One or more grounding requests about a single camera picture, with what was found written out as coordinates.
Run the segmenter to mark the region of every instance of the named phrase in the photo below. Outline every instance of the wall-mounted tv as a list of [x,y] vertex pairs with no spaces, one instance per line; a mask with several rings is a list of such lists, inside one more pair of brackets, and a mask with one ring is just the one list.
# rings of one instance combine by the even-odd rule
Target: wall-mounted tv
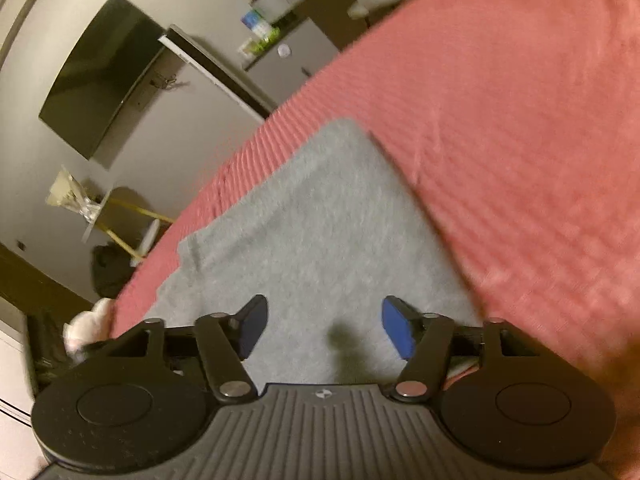
[[162,50],[162,32],[127,0],[107,0],[60,70],[40,118],[78,153],[91,158]]

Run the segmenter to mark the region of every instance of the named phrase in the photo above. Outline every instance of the bed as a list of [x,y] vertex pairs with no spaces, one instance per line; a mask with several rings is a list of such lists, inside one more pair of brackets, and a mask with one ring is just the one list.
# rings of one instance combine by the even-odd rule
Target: bed
[[219,169],[121,293],[114,334],[145,316],[180,240],[350,117],[436,222],[482,314],[610,391],[602,463],[640,478],[639,69],[640,0],[410,1]]

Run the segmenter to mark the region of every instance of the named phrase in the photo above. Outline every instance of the white wall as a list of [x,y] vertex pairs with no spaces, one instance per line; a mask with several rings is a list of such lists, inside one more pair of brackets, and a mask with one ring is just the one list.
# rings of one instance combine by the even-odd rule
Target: white wall
[[[103,187],[129,186],[152,207],[175,215],[193,198],[203,175],[255,129],[216,97],[209,82],[186,70],[180,76],[190,85],[158,99],[110,167],[86,161],[67,146],[38,113],[66,57],[105,1],[37,0],[0,70],[0,242],[15,250],[21,240],[27,250],[20,256],[90,300],[90,247],[80,242],[83,220],[44,204],[60,165]],[[239,65],[236,49],[250,34],[240,22],[247,0],[130,1],[162,26],[175,23]]]

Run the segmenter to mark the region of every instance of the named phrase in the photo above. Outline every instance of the gray fabric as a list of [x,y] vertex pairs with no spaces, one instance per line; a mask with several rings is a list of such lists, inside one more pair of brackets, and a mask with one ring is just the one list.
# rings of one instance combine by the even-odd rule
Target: gray fabric
[[268,326],[244,362],[258,388],[393,379],[404,362],[380,322],[389,294],[479,321],[401,177],[350,120],[324,126],[178,252],[149,317],[188,325],[265,295]]

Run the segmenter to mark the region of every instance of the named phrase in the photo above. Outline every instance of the black device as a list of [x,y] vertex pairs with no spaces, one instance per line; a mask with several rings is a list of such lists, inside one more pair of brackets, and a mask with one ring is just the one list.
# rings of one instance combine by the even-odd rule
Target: black device
[[[389,296],[382,323],[407,360],[393,383],[268,384],[259,396],[241,361],[267,318],[255,296],[193,327],[147,319],[81,357],[33,406],[50,461],[38,478],[609,478],[593,461],[612,401],[501,319],[457,326]],[[443,388],[454,356],[479,367]]]

